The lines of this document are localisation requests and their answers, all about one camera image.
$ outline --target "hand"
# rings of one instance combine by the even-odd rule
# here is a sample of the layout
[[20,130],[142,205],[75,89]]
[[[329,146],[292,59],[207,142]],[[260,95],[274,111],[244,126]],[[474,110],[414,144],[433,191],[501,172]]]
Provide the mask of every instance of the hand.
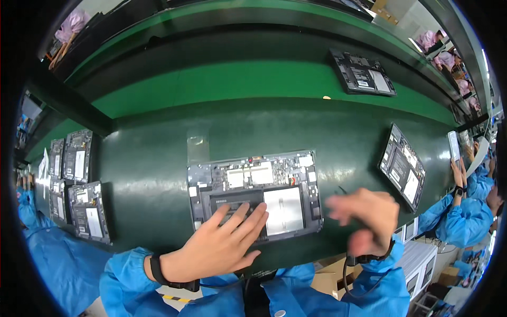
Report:
[[465,152],[470,162],[473,162],[475,160],[474,151],[468,144],[465,145]]
[[381,257],[387,253],[400,210],[400,205],[388,193],[360,188],[351,195],[331,196],[325,204],[331,209],[329,217],[339,220],[341,226],[346,226],[352,218],[367,226],[350,236],[348,252],[351,256]]
[[56,65],[57,58],[53,58],[51,61],[51,64],[49,64],[49,69],[53,69],[53,67]]
[[[266,204],[261,203],[245,220],[249,204],[242,204],[234,215],[221,227],[220,222],[229,211],[229,205],[220,207],[214,215],[199,227],[183,248],[160,257],[164,278],[171,282],[186,283],[196,279],[232,273],[250,266],[261,254],[255,250],[247,254],[248,248],[259,237],[268,220]],[[147,269],[149,257],[144,260]]]
[[495,170],[495,157],[492,156],[492,155],[488,155],[489,156],[489,171],[493,171]]
[[463,187],[466,187],[466,169],[465,164],[463,163],[463,157],[459,158],[459,164],[461,166],[461,181],[463,183]]
[[463,187],[463,179],[461,178],[461,171],[459,170],[456,163],[454,163],[454,158],[451,158],[451,169],[454,175],[454,183],[456,186]]

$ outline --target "worker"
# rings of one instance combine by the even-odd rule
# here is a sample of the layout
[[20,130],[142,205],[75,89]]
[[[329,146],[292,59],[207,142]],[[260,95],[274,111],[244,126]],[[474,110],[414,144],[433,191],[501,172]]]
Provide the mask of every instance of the worker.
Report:
[[81,314],[99,297],[99,279],[111,253],[73,238],[35,209],[33,189],[20,213],[26,245],[42,280],[65,316]]
[[458,84],[459,92],[462,96],[465,96],[474,90],[474,86],[468,79],[456,79],[456,83]]
[[491,188],[485,201],[465,198],[463,186],[466,186],[466,170],[463,158],[460,164],[461,170],[451,159],[456,189],[419,216],[418,234],[425,234],[426,237],[434,234],[439,240],[463,249],[476,245],[484,238],[493,218],[501,213],[498,210],[503,200],[496,186]]
[[441,71],[445,67],[449,72],[456,64],[461,64],[461,57],[455,51],[443,51],[433,59],[435,66]]
[[83,9],[75,8],[62,22],[60,28],[55,32],[55,37],[62,43],[62,46],[49,64],[49,69],[52,69],[56,65],[60,57],[67,54],[72,41],[76,38],[76,35],[85,28],[88,21],[90,21],[90,15]]
[[32,174],[29,174],[28,177],[23,177],[23,193],[18,196],[18,204],[19,220],[21,220],[21,223],[26,228],[37,229],[56,226],[51,219],[45,217],[35,207]]
[[[397,227],[398,204],[387,193],[360,189],[351,195],[330,197],[326,205],[331,209],[330,217],[339,220],[341,225],[348,224],[354,218],[360,219],[369,228],[351,235],[348,244],[351,256],[386,256],[384,260],[372,260],[363,265],[363,271],[351,290],[355,296],[371,290],[362,297],[346,294],[338,301],[331,295],[310,288],[315,272],[313,263],[280,269],[273,273],[272,279],[264,281],[251,278],[243,286],[232,272],[250,266],[261,253],[255,250],[244,256],[268,218],[267,206],[261,203],[243,221],[249,208],[248,203],[244,203],[221,227],[219,224],[229,206],[220,207],[185,246],[175,252],[152,259],[152,252],[135,248],[114,255],[106,264],[100,279],[100,296],[105,311],[111,317],[253,314],[298,317],[330,314],[356,316],[366,313],[405,316],[410,296],[403,270],[394,268],[403,254],[403,244],[395,240],[393,235]],[[155,291],[161,286],[156,280],[163,283],[200,280],[205,285],[224,287],[210,289],[202,286],[204,297],[187,304],[178,312],[166,305]],[[255,298],[249,298],[243,292]]]
[[435,45],[438,41],[441,41],[447,36],[444,30],[440,29],[436,33],[433,31],[426,31],[415,40],[419,47],[426,53],[430,47]]
[[[475,156],[470,146],[465,145],[465,152],[470,162],[473,162]],[[493,180],[493,172],[495,171],[494,157],[492,156],[489,157],[488,163],[489,171],[483,165],[484,163],[479,165],[477,169],[472,174],[470,174],[470,176],[466,179],[466,182],[463,183],[464,187],[466,188],[466,196],[468,198],[486,200],[487,195],[489,194],[491,188],[494,185]]]

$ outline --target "black cable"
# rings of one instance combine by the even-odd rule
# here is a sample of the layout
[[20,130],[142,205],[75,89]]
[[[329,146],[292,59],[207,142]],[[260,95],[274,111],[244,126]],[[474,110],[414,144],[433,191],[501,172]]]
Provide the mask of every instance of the black cable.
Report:
[[454,249],[452,249],[451,251],[446,251],[446,252],[437,252],[437,254],[445,254],[445,253],[451,253],[453,252],[454,250],[456,250],[458,247],[455,246]]
[[245,283],[245,294],[246,294],[246,291],[248,290],[248,284],[250,284],[250,280],[251,280],[250,278],[248,278],[246,280],[246,283]]
[[227,285],[223,285],[223,286],[218,286],[218,285],[207,285],[207,284],[201,284],[199,283],[199,285],[201,287],[206,287],[206,288],[209,288],[209,289],[225,289],[225,288],[229,288],[229,287],[232,287],[232,286],[236,286],[238,285],[239,283],[243,282],[244,278],[240,278],[239,280],[237,280],[236,282],[234,283],[231,283],[231,284],[227,284]]
[[347,285],[347,276],[345,276],[347,272],[347,263],[345,262],[343,264],[343,287],[345,288],[345,291],[347,292],[348,295],[354,297],[354,298],[360,298],[360,297],[363,297],[364,295],[368,294],[369,292],[371,292],[372,290],[375,289],[375,287],[378,286],[378,284],[380,283],[381,280],[384,279],[384,277],[389,273],[389,270],[387,272],[384,273],[384,275],[382,275],[379,280],[375,283],[375,285],[373,285],[372,288],[370,288],[368,291],[364,292],[363,294],[361,295],[354,295],[352,294],[349,289],[348,289],[348,285]]

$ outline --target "hair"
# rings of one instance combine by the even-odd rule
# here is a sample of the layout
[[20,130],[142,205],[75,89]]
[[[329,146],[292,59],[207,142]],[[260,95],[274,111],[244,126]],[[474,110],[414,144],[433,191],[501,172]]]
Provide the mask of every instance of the hair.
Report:
[[505,207],[505,201],[500,205],[500,207],[498,207],[498,211],[496,212],[497,217],[500,217],[504,207]]

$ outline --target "clear plastic film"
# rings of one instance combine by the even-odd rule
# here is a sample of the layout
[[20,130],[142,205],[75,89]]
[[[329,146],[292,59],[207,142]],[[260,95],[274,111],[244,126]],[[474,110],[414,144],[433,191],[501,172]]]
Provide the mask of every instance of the clear plastic film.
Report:
[[209,161],[208,129],[192,128],[187,132],[188,165]]

